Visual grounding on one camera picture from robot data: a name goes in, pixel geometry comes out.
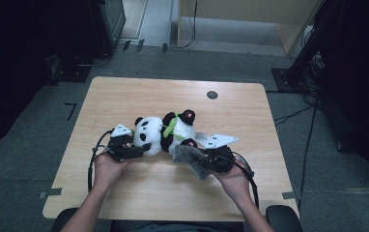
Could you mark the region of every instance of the panda face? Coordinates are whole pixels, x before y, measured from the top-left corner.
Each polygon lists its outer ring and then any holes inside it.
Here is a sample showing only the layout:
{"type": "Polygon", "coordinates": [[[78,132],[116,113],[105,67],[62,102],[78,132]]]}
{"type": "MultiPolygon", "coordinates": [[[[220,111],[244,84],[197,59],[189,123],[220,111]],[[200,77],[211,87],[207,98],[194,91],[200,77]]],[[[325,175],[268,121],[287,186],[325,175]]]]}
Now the panda face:
{"type": "Polygon", "coordinates": [[[162,121],[158,117],[138,118],[135,122],[136,129],[133,137],[133,145],[141,147],[144,144],[151,144],[151,149],[144,152],[144,155],[153,156],[161,151],[160,131],[162,121]]]}

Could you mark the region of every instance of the panda ear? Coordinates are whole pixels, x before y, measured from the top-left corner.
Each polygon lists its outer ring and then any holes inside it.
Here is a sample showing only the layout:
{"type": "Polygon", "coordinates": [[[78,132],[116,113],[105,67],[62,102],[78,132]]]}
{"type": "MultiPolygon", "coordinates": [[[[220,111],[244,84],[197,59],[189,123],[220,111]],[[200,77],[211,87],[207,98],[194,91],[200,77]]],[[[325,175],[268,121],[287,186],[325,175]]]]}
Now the panda ear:
{"type": "Polygon", "coordinates": [[[134,125],[137,126],[137,124],[142,120],[142,117],[139,117],[136,119],[136,121],[134,122],[134,125]]]}

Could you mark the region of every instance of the person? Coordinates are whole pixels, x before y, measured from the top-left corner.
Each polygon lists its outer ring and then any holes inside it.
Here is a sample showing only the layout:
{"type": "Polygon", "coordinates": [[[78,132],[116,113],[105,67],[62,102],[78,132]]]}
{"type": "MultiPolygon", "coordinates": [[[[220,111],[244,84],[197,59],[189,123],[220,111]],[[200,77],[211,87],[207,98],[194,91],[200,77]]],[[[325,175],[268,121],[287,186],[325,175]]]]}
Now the person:
{"type": "MultiPolygon", "coordinates": [[[[92,190],[82,205],[77,210],[75,209],[76,212],[66,222],[61,231],[94,231],[101,205],[109,188],[118,181],[124,169],[133,162],[135,162],[135,159],[116,162],[106,153],[99,155],[95,160],[95,182],[92,190]]],[[[243,166],[243,163],[237,159],[236,162],[243,166]]],[[[248,180],[239,168],[234,165],[227,173],[212,172],[212,174],[221,183],[227,195],[235,202],[252,231],[273,231],[251,199],[248,180]]],[[[163,230],[162,228],[158,229],[152,231],[172,231],[163,230]]],[[[204,228],[203,231],[217,230],[204,228]]]]}

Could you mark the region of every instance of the panda plush toy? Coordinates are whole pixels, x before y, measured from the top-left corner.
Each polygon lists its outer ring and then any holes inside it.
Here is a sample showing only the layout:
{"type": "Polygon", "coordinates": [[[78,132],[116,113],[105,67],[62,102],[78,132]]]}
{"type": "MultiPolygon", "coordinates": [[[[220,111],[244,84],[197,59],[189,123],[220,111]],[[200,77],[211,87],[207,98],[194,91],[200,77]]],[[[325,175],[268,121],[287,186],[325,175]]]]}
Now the panda plush toy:
{"type": "Polygon", "coordinates": [[[188,145],[197,147],[196,132],[193,122],[196,114],[193,110],[187,109],[181,114],[170,112],[162,120],[161,129],[161,149],[173,155],[177,145],[188,145]]]}
{"type": "Polygon", "coordinates": [[[134,123],[133,145],[142,147],[150,143],[150,150],[143,153],[146,156],[154,156],[161,151],[173,155],[177,145],[197,147],[194,119],[195,113],[190,109],[181,114],[170,112],[163,119],[139,117],[134,123]]]}

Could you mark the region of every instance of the gray carpet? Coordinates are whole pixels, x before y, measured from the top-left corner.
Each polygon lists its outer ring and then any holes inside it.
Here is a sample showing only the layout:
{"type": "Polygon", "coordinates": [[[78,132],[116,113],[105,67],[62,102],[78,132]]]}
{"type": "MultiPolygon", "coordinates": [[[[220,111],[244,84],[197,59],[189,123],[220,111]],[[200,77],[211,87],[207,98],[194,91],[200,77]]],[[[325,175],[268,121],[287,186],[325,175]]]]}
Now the gray carpet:
{"type": "MultiPolygon", "coordinates": [[[[93,67],[86,83],[44,86],[0,140],[0,231],[49,231],[40,191],[49,189],[68,144],[89,84],[95,76],[124,76],[262,83],[276,90],[270,68],[289,68],[294,58],[144,47],[119,48],[93,67]],[[71,106],[77,103],[69,120],[71,106]]],[[[273,118],[307,106],[301,94],[268,93],[273,118]]],[[[304,150],[313,109],[277,126],[293,189],[302,181],[304,150]]],[[[341,154],[322,108],[317,109],[307,155],[300,221],[304,231],[369,231],[369,163],[341,154]]],[[[100,221],[98,231],[106,231],[100,221]]]]}

